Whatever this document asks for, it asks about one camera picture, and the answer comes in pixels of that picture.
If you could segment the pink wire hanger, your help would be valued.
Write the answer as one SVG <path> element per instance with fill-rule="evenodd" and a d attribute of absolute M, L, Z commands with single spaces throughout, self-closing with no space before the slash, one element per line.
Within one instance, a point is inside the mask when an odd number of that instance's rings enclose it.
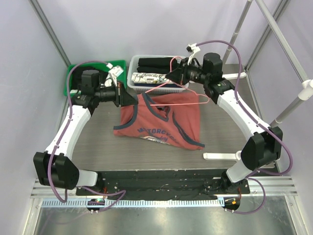
<path fill-rule="evenodd" d="M 172 63 L 173 63 L 173 61 L 176 60 L 177 58 L 180 59 L 180 60 L 183 59 L 181 56 L 174 56 L 174 57 L 170 60 L 170 66 L 169 66 L 169 67 L 170 67 L 170 71 L 172 71 Z M 165 83 L 162 83 L 162 84 L 160 84 L 160 85 L 158 85 L 158 86 L 156 86 L 156 87 L 153 87 L 153 88 L 149 89 L 148 91 L 145 91 L 145 93 L 148 94 L 148 93 L 150 93 L 150 92 L 152 92 L 152 91 L 154 91 L 154 90 L 156 90 L 156 89 L 158 89 L 158 88 L 161 88 L 161 87 L 167 85 L 168 83 L 169 83 L 169 80 L 168 80 L 167 82 L 165 82 Z M 198 93 L 196 93 L 194 90 L 191 90 L 191 89 L 189 89 L 189 88 L 186 88 L 186 87 L 183 86 L 183 85 L 179 85 L 179 84 L 176 84 L 176 85 L 178 85 L 179 87 L 181 87 L 181 88 L 183 88 L 183 89 L 185 89 L 185 90 L 191 91 L 192 93 L 195 94 L 195 96 L 203 96 L 203 97 L 206 97 L 206 98 L 207 98 L 207 101 L 204 101 L 204 102 L 192 102 L 192 103 L 160 104 L 161 106 L 181 106 L 181 105 L 196 105 L 196 104 L 199 104 L 199 105 L 200 105 L 200 104 L 207 104 L 207 103 L 209 103 L 210 98 L 209 98 L 208 96 L 206 96 L 206 95 L 204 95 L 204 94 L 198 94 Z"/>

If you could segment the green plastic tray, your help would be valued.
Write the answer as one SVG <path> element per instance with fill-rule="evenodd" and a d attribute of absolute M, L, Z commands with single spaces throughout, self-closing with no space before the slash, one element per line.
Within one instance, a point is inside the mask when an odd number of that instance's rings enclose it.
<path fill-rule="evenodd" d="M 120 66 L 123 69 L 123 72 L 118 76 L 117 81 L 120 81 L 123 83 L 124 87 L 127 88 L 127 71 L 126 71 L 126 61 L 125 60 L 113 60 L 113 61 L 108 61 L 108 64 L 111 64 L 113 67 Z M 64 86 L 64 96 L 67 96 L 67 84 L 69 84 L 69 90 L 70 90 L 70 95 L 73 96 L 78 89 L 78 84 L 81 83 L 81 74 L 83 70 L 96 70 L 100 72 L 109 72 L 109 68 L 107 67 L 107 64 L 105 64 L 103 61 L 97 61 L 97 60 L 92 60 L 92 61 L 87 61 L 78 68 L 74 69 L 69 80 L 67 80 L 69 72 L 76 67 L 76 64 L 72 64 L 68 67 L 67 69 L 67 74 L 66 74 L 66 80 L 65 80 L 65 86 Z"/>

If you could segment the red tank top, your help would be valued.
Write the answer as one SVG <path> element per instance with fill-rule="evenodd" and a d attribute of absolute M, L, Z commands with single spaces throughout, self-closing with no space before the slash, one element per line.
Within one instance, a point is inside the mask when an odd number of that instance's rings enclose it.
<path fill-rule="evenodd" d="M 114 126 L 116 136 L 141 138 L 188 150 L 202 150 L 200 105 L 161 106 L 160 104 L 199 102 L 192 92 L 136 96 L 138 104 L 121 108 L 121 119 Z"/>

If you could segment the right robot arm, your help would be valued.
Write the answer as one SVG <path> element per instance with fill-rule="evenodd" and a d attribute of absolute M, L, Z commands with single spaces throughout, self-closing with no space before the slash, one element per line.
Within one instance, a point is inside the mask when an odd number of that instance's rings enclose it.
<path fill-rule="evenodd" d="M 181 59 L 166 79 L 185 85 L 193 81 L 203 85 L 205 94 L 228 113 L 242 131 L 247 142 L 240 159 L 221 175 L 221 189 L 233 193 L 251 173 L 278 160 L 281 156 L 283 132 L 262 121 L 235 92 L 234 85 L 223 77 L 223 62 L 217 53 L 207 53 L 200 65 L 194 59 Z"/>

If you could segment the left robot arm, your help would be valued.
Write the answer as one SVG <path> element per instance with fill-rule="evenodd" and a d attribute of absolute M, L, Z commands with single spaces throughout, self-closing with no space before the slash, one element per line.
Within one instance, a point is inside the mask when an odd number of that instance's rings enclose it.
<path fill-rule="evenodd" d="M 87 67 L 82 71 L 78 92 L 70 96 L 67 116 L 57 135 L 44 152 L 36 152 L 34 166 L 41 185 L 51 183 L 56 188 L 74 189 L 85 186 L 93 195 L 100 195 L 104 183 L 99 173 L 82 170 L 72 162 L 78 138 L 101 102 L 113 102 L 116 107 L 137 104 L 117 78 L 123 69 L 115 66 L 108 72 Z"/>

